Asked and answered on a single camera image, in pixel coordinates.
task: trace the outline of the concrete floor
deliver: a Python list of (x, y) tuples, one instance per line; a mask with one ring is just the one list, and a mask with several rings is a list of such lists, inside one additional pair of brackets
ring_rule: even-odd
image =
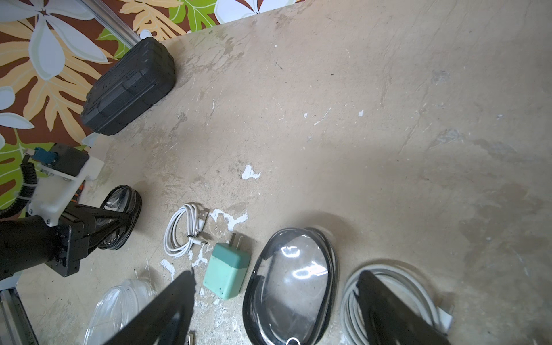
[[(189, 201), (247, 211), (235, 231), (253, 260), (284, 226), (324, 226), (340, 288), (363, 263), (411, 267), (455, 305), (452, 344), (549, 344), (551, 18), (546, 0), (308, 0), (168, 41), (177, 85), (113, 137), (85, 197), (141, 193), (127, 244), (68, 278), (39, 266), (20, 280), (41, 344), (81, 342), (125, 278), (161, 291), (162, 259), (190, 269), (199, 247), (162, 247)], [(261, 177), (241, 179), (246, 164)], [(222, 218), (205, 232), (206, 249), (229, 236)], [(242, 296), (215, 300), (196, 294), (197, 344), (248, 343)], [(334, 313), (321, 343), (340, 342)]]

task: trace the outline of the black hard case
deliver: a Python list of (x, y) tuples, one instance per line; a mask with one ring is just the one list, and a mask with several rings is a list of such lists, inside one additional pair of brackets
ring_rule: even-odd
[(138, 42), (86, 95), (82, 123), (112, 135), (163, 98), (174, 87), (174, 59), (153, 37)]

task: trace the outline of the tropical leaf pattern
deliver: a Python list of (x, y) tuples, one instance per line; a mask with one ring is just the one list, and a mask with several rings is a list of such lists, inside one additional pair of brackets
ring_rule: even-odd
[(169, 9), (169, 19), (179, 24), (188, 19), (191, 31), (215, 26), (209, 14), (215, 12), (216, 0), (182, 0), (183, 5)]
[[(5, 34), (0, 41), (0, 209), (21, 188), (25, 149), (49, 150), (54, 142), (85, 148), (80, 144), (89, 129), (78, 122), (82, 105), (94, 81), (115, 62), (102, 47), (118, 59), (128, 51), (93, 42), (103, 27), (78, 2), (61, 7), (54, 1), (24, 2), (0, 1)], [(67, 22), (58, 14), (73, 19)]]
[(182, 3), (176, 0), (123, 0), (126, 2), (120, 13), (136, 13), (132, 21), (132, 29), (136, 32), (148, 30), (158, 40), (164, 41), (169, 38), (184, 35), (186, 32), (170, 21), (163, 13), (153, 6), (175, 7)]
[[(29, 24), (26, 19), (22, 20), (22, 23), (24, 22)], [(29, 57), (29, 43), (32, 31), (25, 24), (23, 26), (17, 24), (14, 26), (25, 28), (23, 33), (20, 33), (20, 38), (28, 39), (29, 41), (0, 44), (0, 51), (6, 52), (5, 54), (0, 54), (0, 66)], [(56, 38), (58, 37), (53, 30), (52, 33)], [(80, 73), (88, 74), (95, 79), (99, 78), (100, 74), (90, 67), (90, 65), (78, 59), (63, 41), (60, 40), (60, 42), (65, 54), (65, 66), (58, 76), (48, 80), (42, 79), (33, 68), (30, 60), (28, 60), (13, 68), (6, 76), (1, 78), (0, 84), (12, 86), (14, 92), (17, 93), (31, 82), (32, 79), (35, 79), (36, 83), (31, 89), (29, 99), (23, 109), (23, 117), (31, 121), (42, 110), (44, 104), (46, 104), (45, 116), (48, 129), (51, 131), (54, 128), (54, 121), (59, 116), (69, 135), (76, 142), (81, 142), (86, 135), (75, 119), (75, 115), (82, 112), (82, 104), (74, 102), (65, 95), (84, 102), (86, 94), (92, 85)]]
[[(53, 142), (42, 142), (34, 144), (24, 144), (19, 139), (17, 135), (17, 129), (14, 129), (17, 143), (15, 145), (6, 144), (0, 152), (0, 185), (4, 185), (11, 181), (15, 181), (15, 185), (8, 192), (0, 195), (0, 209), (5, 209), (9, 206), (21, 189), (23, 183), (23, 176), (21, 175), (21, 170), (19, 165), (21, 164), (21, 159), (23, 159), (23, 151), (30, 148), (34, 149), (36, 147), (43, 148), (44, 150), (49, 150), (54, 145)], [(37, 171), (38, 177), (45, 177), (46, 175), (40, 171)]]
[(123, 42), (121, 42), (111, 31), (103, 29), (102, 33), (96, 38), (98, 41), (117, 41), (119, 44), (117, 51), (113, 54), (113, 58), (120, 60), (129, 50)]

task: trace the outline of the white usb cable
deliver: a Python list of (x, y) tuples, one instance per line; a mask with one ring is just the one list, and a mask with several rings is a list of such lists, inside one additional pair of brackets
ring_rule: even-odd
[[(178, 221), (186, 214), (188, 220), (187, 237), (188, 242), (181, 245), (176, 238), (176, 231), (178, 227)], [(176, 211), (169, 224), (167, 230), (165, 230), (165, 237), (163, 239), (163, 246), (165, 253), (173, 257), (181, 257), (186, 254), (195, 243), (196, 245), (205, 244), (207, 242), (200, 241), (196, 237), (203, 230), (205, 226), (205, 219), (207, 218), (207, 211), (196, 204), (186, 204)]]
[(353, 273), (347, 284), (345, 284), (341, 301), (341, 325), (343, 326), (343, 333), (350, 344), (369, 345), (364, 320), (356, 298), (356, 295), (358, 295), (357, 281), (360, 274), (365, 270), (371, 271), (382, 282), (393, 285), (406, 294), (416, 304), (418, 314), (428, 325), (441, 333), (448, 333), (452, 323), (452, 315), (435, 306), (422, 284), (398, 267), (372, 264)]

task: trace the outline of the white paint splatter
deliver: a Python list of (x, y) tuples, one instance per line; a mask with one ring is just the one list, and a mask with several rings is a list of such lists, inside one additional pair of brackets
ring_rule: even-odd
[(195, 301), (195, 302), (194, 302), (194, 306), (195, 306), (195, 307), (199, 307), (201, 310), (205, 310), (205, 309), (207, 309), (207, 307), (208, 307), (208, 306), (207, 306), (207, 303), (202, 302), (202, 301)]
[(422, 131), (422, 133), (424, 133), (425, 131), (427, 131), (427, 130), (429, 129), (429, 127), (431, 127), (431, 124), (432, 124), (432, 123), (433, 123), (433, 122), (430, 122), (430, 123), (429, 123), (429, 126), (427, 126), (427, 128), (424, 129), (424, 130)]
[(96, 142), (96, 139), (98, 138), (98, 136), (100, 136), (101, 134), (100, 133), (95, 133), (95, 132), (92, 132), (90, 133), (88, 136), (86, 136), (82, 141), (81, 143), (83, 143), (84, 145), (88, 145), (90, 147), (94, 146), (94, 143)]
[(199, 250), (199, 255), (198, 255), (198, 259), (192, 264), (192, 267), (196, 267), (196, 266), (199, 266), (200, 263), (204, 263), (204, 264), (208, 264), (209, 261), (207, 261), (206, 258), (203, 257), (203, 247), (205, 247), (205, 245), (202, 245), (201, 246), (201, 249)]
[(240, 326), (238, 325), (238, 322), (236, 320), (236, 317), (232, 317), (232, 332), (236, 332), (240, 329)]
[(514, 253), (516, 254), (516, 256), (518, 257), (518, 260), (519, 262), (523, 263), (523, 258), (521, 257), (521, 255), (519, 255), (515, 249), (512, 249), (514, 251)]
[(161, 266), (171, 273), (171, 281), (174, 280), (174, 266), (166, 259), (161, 260)]
[[(327, 112), (324, 114), (324, 116), (322, 117), (322, 120), (326, 118), (326, 115), (328, 115), (328, 113), (330, 112), (331, 109), (332, 109), (331, 107), (328, 109), (328, 111), (327, 111)], [(317, 124), (319, 124), (320, 122), (322, 122), (322, 120), (316, 122), (314, 125), (316, 126)]]
[(278, 103), (278, 106), (280, 107), (280, 110), (284, 111), (284, 108), (282, 108), (282, 106), (280, 105), (280, 102), (278, 102), (278, 100), (275, 99), (274, 97), (272, 97), (272, 99), (274, 99), (276, 101), (276, 103)]
[(238, 219), (234, 219), (234, 217), (219, 209), (214, 209), (213, 212), (211, 212), (209, 215), (211, 216), (211, 218), (213, 218), (215, 222), (217, 222), (219, 215), (223, 215), (224, 219), (228, 222), (228, 231), (233, 231), (236, 224), (243, 223), (249, 219), (249, 215), (247, 214), (247, 212), (238, 217)]
[(150, 285), (151, 285), (150, 261), (147, 258), (146, 258), (146, 267), (144, 269), (147, 269), (147, 278), (150, 281)]
[(244, 180), (247, 180), (248, 178), (254, 178), (257, 179), (261, 177), (261, 173), (255, 174), (255, 171), (253, 171), (253, 167), (250, 165), (245, 166), (245, 170), (243, 171), (242, 178)]
[(227, 311), (226, 308), (219, 308), (215, 313), (215, 320), (214, 320), (215, 328), (220, 327), (224, 322), (226, 322), (227, 319), (226, 319), (226, 316), (224, 316), (224, 314), (226, 314), (226, 311)]

